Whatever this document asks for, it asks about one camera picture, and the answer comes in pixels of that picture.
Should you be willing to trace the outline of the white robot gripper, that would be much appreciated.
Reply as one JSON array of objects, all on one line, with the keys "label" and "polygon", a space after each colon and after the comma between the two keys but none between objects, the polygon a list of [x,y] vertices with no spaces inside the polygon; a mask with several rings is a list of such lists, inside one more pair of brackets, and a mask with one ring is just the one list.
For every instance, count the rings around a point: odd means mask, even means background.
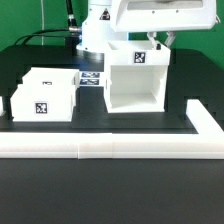
[{"label": "white robot gripper", "polygon": [[148,32],[154,50],[160,50],[156,32],[167,32],[170,47],[175,31],[211,29],[216,23],[216,0],[112,0],[111,28],[116,32]]}]

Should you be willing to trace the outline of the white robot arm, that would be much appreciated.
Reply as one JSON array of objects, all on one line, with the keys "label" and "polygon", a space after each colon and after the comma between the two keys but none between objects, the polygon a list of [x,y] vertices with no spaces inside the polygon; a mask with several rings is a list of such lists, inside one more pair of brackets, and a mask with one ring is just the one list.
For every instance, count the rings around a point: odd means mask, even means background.
[{"label": "white robot arm", "polygon": [[168,47],[177,31],[207,30],[219,22],[217,0],[88,0],[77,50],[102,58],[105,42],[126,41],[130,33],[146,33],[156,48],[158,32],[168,33]]}]

